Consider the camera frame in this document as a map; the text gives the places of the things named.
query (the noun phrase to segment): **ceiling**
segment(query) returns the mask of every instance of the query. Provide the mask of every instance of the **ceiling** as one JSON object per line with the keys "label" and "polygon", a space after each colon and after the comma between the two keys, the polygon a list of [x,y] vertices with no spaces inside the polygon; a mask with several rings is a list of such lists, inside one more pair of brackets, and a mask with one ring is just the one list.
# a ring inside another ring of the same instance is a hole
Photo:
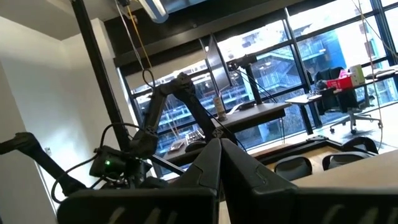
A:
{"label": "ceiling", "polygon": [[[114,0],[84,0],[90,19],[102,21],[118,16]],[[141,8],[131,2],[132,10]],[[58,40],[80,31],[70,0],[0,0],[0,16]]]}

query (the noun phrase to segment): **table leg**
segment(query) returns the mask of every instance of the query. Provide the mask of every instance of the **table leg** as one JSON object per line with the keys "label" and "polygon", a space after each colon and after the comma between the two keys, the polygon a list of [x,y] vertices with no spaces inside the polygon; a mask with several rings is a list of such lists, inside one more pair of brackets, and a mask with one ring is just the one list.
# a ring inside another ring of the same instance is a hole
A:
{"label": "table leg", "polygon": [[301,117],[303,118],[304,127],[305,127],[305,130],[307,131],[307,134],[308,135],[313,134],[310,118],[308,117],[308,113],[307,113],[307,110],[305,109],[305,105],[299,105],[299,107],[300,107]]}

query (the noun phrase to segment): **office chair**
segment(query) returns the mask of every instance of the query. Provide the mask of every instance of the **office chair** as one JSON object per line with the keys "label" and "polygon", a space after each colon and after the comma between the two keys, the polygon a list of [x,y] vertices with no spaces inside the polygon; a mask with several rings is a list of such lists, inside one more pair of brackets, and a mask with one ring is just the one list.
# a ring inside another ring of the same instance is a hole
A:
{"label": "office chair", "polygon": [[345,125],[346,122],[349,121],[350,123],[350,129],[351,129],[351,134],[356,134],[356,129],[354,127],[356,126],[356,121],[377,121],[379,128],[382,128],[381,120],[377,118],[372,118],[370,114],[361,114],[364,109],[371,107],[373,105],[370,104],[370,99],[374,99],[374,96],[369,96],[368,93],[368,88],[366,86],[364,88],[364,99],[358,101],[358,107],[357,108],[348,108],[347,114],[348,116],[341,118],[337,122],[333,123],[330,126],[330,132],[334,133],[335,129],[333,129],[334,126],[337,126],[339,124]]}
{"label": "office chair", "polygon": [[[318,84],[326,80],[337,79],[339,78],[342,69],[343,67],[336,67],[317,72],[315,74],[314,81],[316,84]],[[356,92],[354,89],[352,89],[346,90],[337,95],[323,96],[322,100],[317,103],[317,108],[320,115],[331,112],[341,112],[348,114],[348,116],[339,119],[337,122],[333,123],[330,126],[331,133],[335,132],[335,130],[333,129],[334,126],[339,124],[345,125],[348,121],[351,124],[352,134],[356,134],[356,129],[354,129],[354,126],[356,126],[357,120],[378,121],[379,127],[381,127],[380,119],[372,118],[370,114],[360,114],[365,108],[372,106],[369,101],[370,98],[374,98],[373,96],[369,96],[368,89],[366,87],[363,88],[364,99],[361,101],[357,100]]]}
{"label": "office chair", "polygon": [[365,152],[339,152],[323,158],[322,166],[323,170],[328,170],[369,157],[372,156]]}
{"label": "office chair", "polygon": [[274,172],[286,180],[295,180],[312,174],[312,165],[309,159],[303,156],[289,156],[279,160]]}

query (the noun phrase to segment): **keyboard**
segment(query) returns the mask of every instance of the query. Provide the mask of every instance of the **keyboard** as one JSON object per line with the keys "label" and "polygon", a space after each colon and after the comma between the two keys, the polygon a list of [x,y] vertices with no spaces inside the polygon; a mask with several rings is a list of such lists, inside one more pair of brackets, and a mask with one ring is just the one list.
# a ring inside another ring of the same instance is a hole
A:
{"label": "keyboard", "polygon": [[192,131],[185,136],[187,140],[187,144],[190,144],[195,141],[205,140],[205,133],[201,129],[197,129],[196,131]]}

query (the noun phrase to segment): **standing desk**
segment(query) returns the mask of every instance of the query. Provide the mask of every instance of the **standing desk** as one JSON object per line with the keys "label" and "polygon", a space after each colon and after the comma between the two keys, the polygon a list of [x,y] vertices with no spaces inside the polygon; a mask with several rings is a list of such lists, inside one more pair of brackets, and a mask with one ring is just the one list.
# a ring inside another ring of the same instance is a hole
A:
{"label": "standing desk", "polygon": [[[244,111],[236,111],[233,114],[229,114],[227,115],[228,119],[220,123],[232,133],[237,133],[278,118],[283,118],[285,116],[285,108],[290,106],[290,103],[263,103]],[[212,119],[212,122],[216,128],[223,129],[214,119]],[[167,152],[163,159],[177,166],[193,162],[199,153],[201,153],[201,149],[185,152],[187,147],[185,138],[176,142],[184,142],[185,144],[177,152]]]}
{"label": "standing desk", "polygon": [[[377,75],[377,79],[375,79],[374,82],[380,82],[380,81],[386,80],[388,78],[396,77],[398,75],[398,72],[395,72],[395,73],[386,72],[386,73],[388,73],[388,75],[383,75],[383,73],[382,74],[378,74]],[[353,88],[344,89],[344,90],[335,90],[333,93],[335,95],[337,95],[337,94],[343,93],[345,91],[355,90],[357,88],[361,88],[361,87],[365,87],[365,86],[371,85],[374,82],[373,82],[373,80],[366,80],[365,83],[362,84],[362,85],[358,85],[358,86],[355,86]],[[307,93],[307,94],[296,96],[295,98],[292,98],[292,99],[289,99],[289,100],[285,101],[286,103],[291,103],[293,105],[298,105],[300,107],[300,113],[301,113],[301,116],[302,116],[302,119],[303,119],[303,122],[304,122],[305,130],[306,130],[308,135],[313,134],[313,129],[312,129],[312,125],[311,125],[311,122],[310,122],[310,118],[308,117],[307,110],[305,109],[305,105],[320,101],[322,99],[321,95],[311,97],[311,100],[308,99],[309,96],[310,96],[310,94]]]}

